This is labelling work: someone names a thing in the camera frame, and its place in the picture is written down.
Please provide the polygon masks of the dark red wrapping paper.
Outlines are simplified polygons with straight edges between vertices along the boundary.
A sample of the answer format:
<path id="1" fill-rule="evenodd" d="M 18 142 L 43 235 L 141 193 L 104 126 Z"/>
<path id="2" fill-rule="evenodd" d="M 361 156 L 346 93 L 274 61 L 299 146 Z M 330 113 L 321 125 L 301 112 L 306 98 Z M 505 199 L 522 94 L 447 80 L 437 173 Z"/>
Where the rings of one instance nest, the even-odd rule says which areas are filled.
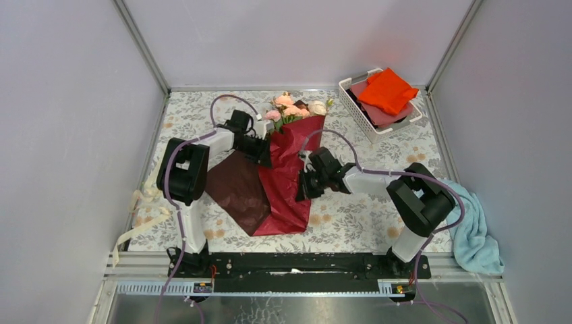
<path id="1" fill-rule="evenodd" d="M 299 234 L 306 231 L 311 202 L 296 201 L 301 148 L 320 146 L 323 116 L 307 117 L 281 127 L 270 136 L 271 167 L 233 152 L 208 171 L 205 192 L 249 236 Z"/>

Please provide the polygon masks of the pink fake flower stem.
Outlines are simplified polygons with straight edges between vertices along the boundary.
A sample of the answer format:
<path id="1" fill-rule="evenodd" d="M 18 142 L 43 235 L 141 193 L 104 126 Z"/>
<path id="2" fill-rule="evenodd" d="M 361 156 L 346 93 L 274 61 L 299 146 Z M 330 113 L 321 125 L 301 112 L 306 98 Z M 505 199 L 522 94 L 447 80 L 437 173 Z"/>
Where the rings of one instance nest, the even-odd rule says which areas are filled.
<path id="1" fill-rule="evenodd" d="M 269 103 L 270 109 L 264 113 L 263 120 L 270 121 L 275 131 L 280 132 L 284 125 L 310 117 L 307 105 L 295 102 L 289 92 L 283 92 Z"/>

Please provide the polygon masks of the white plastic basket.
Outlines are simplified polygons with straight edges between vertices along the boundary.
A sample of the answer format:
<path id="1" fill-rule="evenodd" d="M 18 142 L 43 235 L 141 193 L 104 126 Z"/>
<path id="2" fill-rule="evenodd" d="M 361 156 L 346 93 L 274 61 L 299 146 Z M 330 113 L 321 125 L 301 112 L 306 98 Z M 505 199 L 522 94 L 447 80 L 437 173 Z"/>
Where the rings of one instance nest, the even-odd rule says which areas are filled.
<path id="1" fill-rule="evenodd" d="M 389 115 L 377 107 L 358 100 L 358 96 L 368 85 L 368 78 L 381 71 L 381 68 L 375 68 L 359 76 L 338 82 L 339 100 L 366 135 L 366 138 L 372 143 L 413 126 L 423 117 L 420 104 L 413 99 L 404 106 L 398 115 Z"/>

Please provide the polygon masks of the white fake rose stem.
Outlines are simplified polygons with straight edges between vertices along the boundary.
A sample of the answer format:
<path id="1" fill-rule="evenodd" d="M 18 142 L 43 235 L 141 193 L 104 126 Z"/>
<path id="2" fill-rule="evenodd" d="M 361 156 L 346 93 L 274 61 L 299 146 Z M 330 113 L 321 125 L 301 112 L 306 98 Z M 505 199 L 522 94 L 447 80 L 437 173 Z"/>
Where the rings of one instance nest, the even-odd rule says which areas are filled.
<path id="1" fill-rule="evenodd" d="M 334 99 L 327 99 L 326 101 L 311 101 L 308 103 L 308 111 L 311 116 L 325 116 L 333 106 L 333 103 Z"/>

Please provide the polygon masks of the cream ribbon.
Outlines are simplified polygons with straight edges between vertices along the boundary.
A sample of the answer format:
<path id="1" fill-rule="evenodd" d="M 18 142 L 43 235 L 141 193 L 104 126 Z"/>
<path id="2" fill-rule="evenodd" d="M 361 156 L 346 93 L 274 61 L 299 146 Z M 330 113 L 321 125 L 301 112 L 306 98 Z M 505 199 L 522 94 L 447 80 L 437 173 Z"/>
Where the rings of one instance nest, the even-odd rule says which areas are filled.
<path id="1" fill-rule="evenodd" d="M 152 252 L 180 241 L 174 216 L 174 208 L 163 198 L 156 187 L 156 177 L 163 161 L 167 139 L 162 137 L 156 144 L 148 173 L 141 187 L 132 194 L 129 213 L 132 217 L 130 228 L 120 235 L 111 251 L 110 264 L 113 268 L 120 262 L 120 252 Z"/>

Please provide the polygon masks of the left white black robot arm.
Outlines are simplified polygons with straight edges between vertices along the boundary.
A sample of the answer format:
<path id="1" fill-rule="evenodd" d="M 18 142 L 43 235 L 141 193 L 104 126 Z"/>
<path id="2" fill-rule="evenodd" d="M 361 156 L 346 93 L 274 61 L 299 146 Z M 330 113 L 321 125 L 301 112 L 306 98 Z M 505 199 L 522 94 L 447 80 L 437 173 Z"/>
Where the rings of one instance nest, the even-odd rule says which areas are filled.
<path id="1" fill-rule="evenodd" d="M 205 275 L 210 262 L 200 253 L 207 239 L 201 216 L 196 211 L 196 201 L 206 188 L 209 158 L 238 151 L 247 160 L 270 167 L 269 134 L 272 130 L 271 120 L 263 120 L 260 115 L 254 119 L 244 111 L 235 110 L 230 119 L 204 135 L 189 140 L 171 138 L 167 142 L 156 186 L 177 210 L 180 249 L 189 253 L 183 268 L 192 277 Z"/>

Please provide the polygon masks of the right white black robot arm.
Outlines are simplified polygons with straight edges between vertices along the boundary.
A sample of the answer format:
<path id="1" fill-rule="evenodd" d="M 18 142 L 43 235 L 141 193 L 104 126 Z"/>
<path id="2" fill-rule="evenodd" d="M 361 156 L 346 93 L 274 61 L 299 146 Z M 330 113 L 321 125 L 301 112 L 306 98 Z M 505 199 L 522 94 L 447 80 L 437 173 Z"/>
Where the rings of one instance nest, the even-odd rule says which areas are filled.
<path id="1" fill-rule="evenodd" d="M 422 164 L 412 163 L 404 171 L 366 171 L 355 163 L 342 164 L 324 147 L 303 151 L 296 201 L 311 200 L 326 189 L 344 194 L 387 196 L 393 202 L 405 227 L 389 248 L 388 272 L 403 278 L 413 270 L 413 259 L 437 227 L 454 209 L 453 193 Z"/>

